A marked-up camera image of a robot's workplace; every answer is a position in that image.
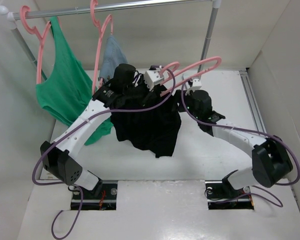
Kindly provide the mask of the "black t shirt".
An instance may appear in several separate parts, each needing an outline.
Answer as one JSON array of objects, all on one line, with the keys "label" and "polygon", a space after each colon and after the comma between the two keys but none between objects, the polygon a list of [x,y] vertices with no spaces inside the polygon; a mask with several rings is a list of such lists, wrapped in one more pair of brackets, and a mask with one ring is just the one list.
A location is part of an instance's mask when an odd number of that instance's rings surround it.
[{"label": "black t shirt", "polygon": [[[117,87],[110,89],[120,94],[113,106],[119,109],[150,108],[163,101],[160,93],[167,88],[158,85],[150,92],[144,85]],[[156,158],[171,157],[175,150],[181,117],[174,96],[170,96],[161,106],[143,112],[113,112],[110,117],[118,141],[130,141],[139,150],[150,150]]]}]

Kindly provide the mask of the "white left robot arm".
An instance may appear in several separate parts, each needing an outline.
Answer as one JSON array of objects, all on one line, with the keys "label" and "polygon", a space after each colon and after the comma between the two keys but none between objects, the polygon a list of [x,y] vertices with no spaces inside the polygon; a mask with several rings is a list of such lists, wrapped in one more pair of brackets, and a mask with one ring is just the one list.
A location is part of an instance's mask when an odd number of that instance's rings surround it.
[{"label": "white left robot arm", "polygon": [[135,67],[121,63],[114,76],[92,95],[83,112],[72,125],[52,143],[45,141],[41,147],[43,168],[58,179],[59,184],[81,187],[90,198],[97,198],[103,181],[82,167],[77,157],[93,132],[124,105],[123,91],[134,88]]}]

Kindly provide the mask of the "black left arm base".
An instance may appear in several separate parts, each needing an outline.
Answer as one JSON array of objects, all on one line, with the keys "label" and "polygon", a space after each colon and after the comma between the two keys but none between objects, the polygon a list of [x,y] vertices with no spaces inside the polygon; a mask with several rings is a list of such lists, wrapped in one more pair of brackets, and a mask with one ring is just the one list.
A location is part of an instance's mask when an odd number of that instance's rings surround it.
[{"label": "black left arm base", "polygon": [[[69,186],[68,190],[72,193],[70,209],[78,210],[80,207],[81,193],[74,187]],[[97,196],[86,189],[83,191],[82,211],[115,211],[117,208],[118,181],[106,180]]]}]

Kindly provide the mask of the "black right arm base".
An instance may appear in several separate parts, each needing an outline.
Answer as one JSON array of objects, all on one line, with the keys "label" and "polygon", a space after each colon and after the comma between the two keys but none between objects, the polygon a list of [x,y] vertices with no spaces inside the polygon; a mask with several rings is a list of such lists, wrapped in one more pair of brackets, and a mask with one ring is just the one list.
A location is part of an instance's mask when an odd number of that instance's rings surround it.
[{"label": "black right arm base", "polygon": [[254,210],[249,185],[231,177],[234,173],[233,171],[220,180],[204,182],[204,195],[209,210]]}]

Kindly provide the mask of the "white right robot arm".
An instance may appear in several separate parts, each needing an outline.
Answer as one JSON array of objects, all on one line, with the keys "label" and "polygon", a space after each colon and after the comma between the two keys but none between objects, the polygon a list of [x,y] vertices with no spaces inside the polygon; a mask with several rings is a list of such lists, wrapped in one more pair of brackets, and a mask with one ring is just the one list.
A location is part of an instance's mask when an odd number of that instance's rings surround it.
[{"label": "white right robot arm", "polygon": [[276,136],[256,130],[236,127],[212,108],[212,100],[204,90],[189,95],[180,93],[183,110],[197,122],[199,128],[244,152],[251,159],[245,169],[236,169],[222,179],[221,191],[233,197],[239,189],[252,185],[270,188],[293,170],[287,147]]}]

